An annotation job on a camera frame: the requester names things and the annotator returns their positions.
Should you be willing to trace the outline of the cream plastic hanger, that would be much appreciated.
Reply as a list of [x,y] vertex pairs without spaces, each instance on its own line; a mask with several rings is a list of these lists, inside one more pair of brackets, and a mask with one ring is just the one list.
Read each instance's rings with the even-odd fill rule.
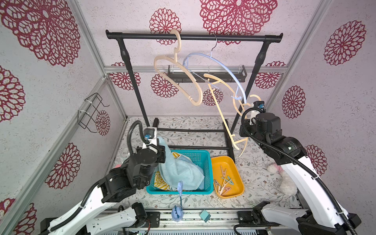
[[[171,33],[176,36],[177,42],[178,42],[178,46],[176,48],[174,48],[174,58],[170,58],[170,57],[165,56],[165,55],[160,55],[160,56],[155,57],[154,58],[154,69],[155,69],[155,72],[157,72],[158,75],[162,76],[162,78],[166,79],[173,86],[175,86],[179,91],[181,91],[183,93],[183,95],[194,106],[199,106],[199,105],[201,105],[201,103],[203,101],[203,92],[202,92],[202,89],[201,89],[200,85],[198,84],[198,82],[196,81],[196,78],[192,75],[192,73],[188,69],[186,69],[182,64],[180,64],[178,62],[178,60],[177,60],[178,53],[181,50],[181,42],[182,42],[182,39],[181,39],[179,31],[177,29],[173,29],[173,30],[171,30]],[[167,74],[164,74],[163,72],[161,72],[157,68],[157,62],[160,61],[160,60],[165,60],[165,61],[171,62],[176,67],[180,68],[182,72],[181,73],[172,73],[172,78],[170,78],[169,77],[169,75],[170,75],[169,70],[167,71]],[[180,85],[178,85],[175,82],[174,78],[178,79],[179,82],[183,82],[183,77],[184,76],[186,76],[187,78],[189,78],[191,80],[192,84],[196,87],[196,89],[198,91],[198,101],[195,101],[192,98],[192,96],[190,96]]]

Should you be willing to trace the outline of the orange clothespin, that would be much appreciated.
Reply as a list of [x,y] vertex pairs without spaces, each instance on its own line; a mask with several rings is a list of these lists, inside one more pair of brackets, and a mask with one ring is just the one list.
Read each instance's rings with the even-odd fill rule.
[[222,184],[218,184],[218,192],[220,193],[224,186],[227,185],[227,179],[225,177],[221,177],[223,179]]

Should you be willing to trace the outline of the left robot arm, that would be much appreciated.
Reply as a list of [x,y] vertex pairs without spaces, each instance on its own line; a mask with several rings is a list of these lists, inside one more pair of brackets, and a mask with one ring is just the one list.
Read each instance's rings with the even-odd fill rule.
[[143,226],[148,218],[142,203],[110,215],[100,214],[136,194],[151,183],[155,168],[165,162],[165,147],[159,145],[157,125],[142,128],[137,120],[127,134],[130,156],[109,171],[86,192],[83,200],[64,215],[41,222],[43,235],[103,235],[117,228]]

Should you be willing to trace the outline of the peach pink clothespin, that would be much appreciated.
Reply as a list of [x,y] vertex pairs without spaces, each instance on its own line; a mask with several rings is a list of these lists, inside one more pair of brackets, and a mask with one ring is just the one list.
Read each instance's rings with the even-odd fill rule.
[[221,169],[222,178],[225,179],[227,177],[227,169],[224,168],[222,165],[220,165],[220,169]]

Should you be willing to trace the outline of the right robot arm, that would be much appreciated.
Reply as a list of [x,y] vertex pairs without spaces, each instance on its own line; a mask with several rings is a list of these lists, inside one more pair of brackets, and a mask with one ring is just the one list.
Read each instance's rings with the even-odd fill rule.
[[240,135],[251,138],[292,179],[308,208],[289,209],[263,201],[254,207],[261,220],[302,235],[355,235],[361,220],[347,212],[316,173],[307,151],[293,137],[283,136],[281,120],[260,106],[244,111]]

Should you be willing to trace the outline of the blue hello towel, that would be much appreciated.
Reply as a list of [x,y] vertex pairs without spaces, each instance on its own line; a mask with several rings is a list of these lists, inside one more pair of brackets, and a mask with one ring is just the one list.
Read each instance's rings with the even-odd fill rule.
[[172,166],[169,166],[169,185],[178,186],[180,181],[183,182],[184,191],[200,191],[204,189],[204,171],[196,165],[191,158],[172,152],[174,160]]

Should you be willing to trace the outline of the yellow striped towel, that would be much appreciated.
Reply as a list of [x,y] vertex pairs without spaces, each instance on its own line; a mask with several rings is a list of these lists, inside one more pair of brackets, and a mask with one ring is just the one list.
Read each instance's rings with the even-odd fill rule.
[[163,191],[171,190],[171,186],[164,181],[159,171],[154,176],[154,187]]

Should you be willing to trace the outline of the teal plain towel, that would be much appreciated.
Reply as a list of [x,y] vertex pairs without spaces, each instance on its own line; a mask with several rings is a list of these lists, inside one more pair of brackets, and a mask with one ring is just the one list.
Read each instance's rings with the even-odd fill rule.
[[160,146],[165,147],[165,162],[159,164],[159,172],[163,180],[177,191],[180,181],[183,182],[184,191],[195,191],[203,184],[205,176],[203,170],[187,158],[175,158],[162,137],[157,138]]

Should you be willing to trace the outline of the green clothespin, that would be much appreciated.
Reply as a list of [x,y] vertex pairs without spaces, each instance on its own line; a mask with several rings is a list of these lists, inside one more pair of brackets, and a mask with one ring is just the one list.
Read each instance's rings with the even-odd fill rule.
[[227,179],[227,184],[234,185],[233,179],[230,176],[227,176],[226,179]]

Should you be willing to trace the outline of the beige plastic hanger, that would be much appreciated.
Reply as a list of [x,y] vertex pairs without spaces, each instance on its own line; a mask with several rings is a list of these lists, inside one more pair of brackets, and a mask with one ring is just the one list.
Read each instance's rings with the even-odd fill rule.
[[[249,138],[244,138],[244,139],[241,139],[241,140],[238,140],[238,141],[234,141],[233,137],[235,135],[231,134],[231,130],[229,129],[228,124],[225,121],[225,117],[223,115],[223,112],[221,111],[219,103],[218,103],[216,96],[214,94],[214,90],[216,90],[216,89],[214,89],[213,87],[214,87],[215,84],[219,83],[219,84],[226,86],[231,91],[232,95],[236,96],[236,92],[225,81],[223,81],[222,79],[220,79],[220,78],[218,78],[218,77],[216,77],[212,74],[205,73],[204,77],[207,79],[209,90],[211,92],[214,103],[215,103],[215,105],[216,105],[216,107],[219,111],[219,114],[220,114],[221,119],[223,121],[223,124],[225,126],[225,134],[228,134],[229,137],[230,137],[231,146],[234,147],[236,150],[240,150],[240,148],[237,146],[237,144],[244,142],[244,148],[243,148],[241,154],[239,155],[239,157],[240,157],[244,153],[244,151],[247,147]],[[252,95],[249,95],[249,97],[250,98],[256,98],[258,101],[261,101],[261,98],[258,95],[252,94]],[[237,110],[237,114],[239,114],[240,117],[242,117],[243,112],[245,112],[246,106],[251,107],[251,104],[249,104],[249,103],[242,103],[242,101],[238,101],[238,103],[240,104],[240,108],[241,108],[241,111],[238,111],[238,108],[236,107],[236,101],[235,101],[236,99],[235,98],[232,98],[232,99],[233,99],[233,106]]]

